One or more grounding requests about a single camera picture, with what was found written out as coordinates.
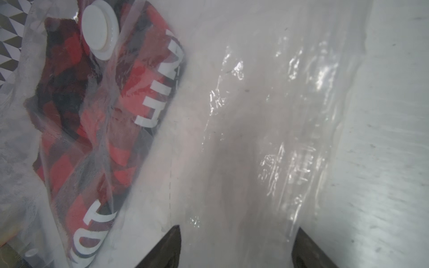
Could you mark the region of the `clear plastic vacuum bag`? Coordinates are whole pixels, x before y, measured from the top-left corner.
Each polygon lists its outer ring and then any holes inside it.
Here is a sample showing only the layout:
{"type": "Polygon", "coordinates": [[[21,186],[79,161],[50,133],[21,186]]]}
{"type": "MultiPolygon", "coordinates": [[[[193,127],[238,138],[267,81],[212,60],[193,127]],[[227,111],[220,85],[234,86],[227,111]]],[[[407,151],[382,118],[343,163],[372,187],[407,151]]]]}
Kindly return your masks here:
{"type": "MultiPolygon", "coordinates": [[[[78,1],[1,2],[1,266],[69,268],[25,107],[45,64],[47,17],[78,1]]],[[[90,1],[83,35],[119,39],[90,1]]],[[[88,268],[135,268],[179,225],[179,268],[290,268],[332,163],[372,1],[149,1],[184,51],[174,96],[88,268]]]]}

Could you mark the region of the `red black plaid shirt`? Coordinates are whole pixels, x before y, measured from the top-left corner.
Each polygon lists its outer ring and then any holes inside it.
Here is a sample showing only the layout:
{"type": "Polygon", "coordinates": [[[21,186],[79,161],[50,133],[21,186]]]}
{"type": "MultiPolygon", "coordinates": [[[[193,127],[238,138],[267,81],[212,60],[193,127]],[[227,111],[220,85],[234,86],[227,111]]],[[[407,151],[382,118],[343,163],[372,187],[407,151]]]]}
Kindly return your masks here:
{"type": "Polygon", "coordinates": [[[35,173],[45,183],[70,268],[96,258],[151,148],[183,70],[184,51],[149,1],[108,4],[119,26],[96,58],[76,19],[47,17],[45,64],[25,107],[41,132],[35,173]]]}

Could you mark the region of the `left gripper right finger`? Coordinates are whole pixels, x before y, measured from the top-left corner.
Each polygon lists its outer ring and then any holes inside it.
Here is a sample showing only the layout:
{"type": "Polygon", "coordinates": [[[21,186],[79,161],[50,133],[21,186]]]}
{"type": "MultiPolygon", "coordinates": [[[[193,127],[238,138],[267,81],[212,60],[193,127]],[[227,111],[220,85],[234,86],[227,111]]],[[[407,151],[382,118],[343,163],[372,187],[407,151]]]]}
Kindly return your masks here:
{"type": "Polygon", "coordinates": [[[338,268],[302,228],[293,245],[292,263],[294,268],[338,268]]]}

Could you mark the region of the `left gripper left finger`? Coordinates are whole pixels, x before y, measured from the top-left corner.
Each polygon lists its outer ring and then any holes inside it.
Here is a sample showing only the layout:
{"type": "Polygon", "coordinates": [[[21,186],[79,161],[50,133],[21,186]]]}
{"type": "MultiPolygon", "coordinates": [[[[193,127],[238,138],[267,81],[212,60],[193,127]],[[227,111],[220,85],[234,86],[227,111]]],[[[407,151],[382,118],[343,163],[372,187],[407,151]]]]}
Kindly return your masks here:
{"type": "Polygon", "coordinates": [[[179,225],[173,226],[136,268],[178,268],[182,247],[179,225]]]}

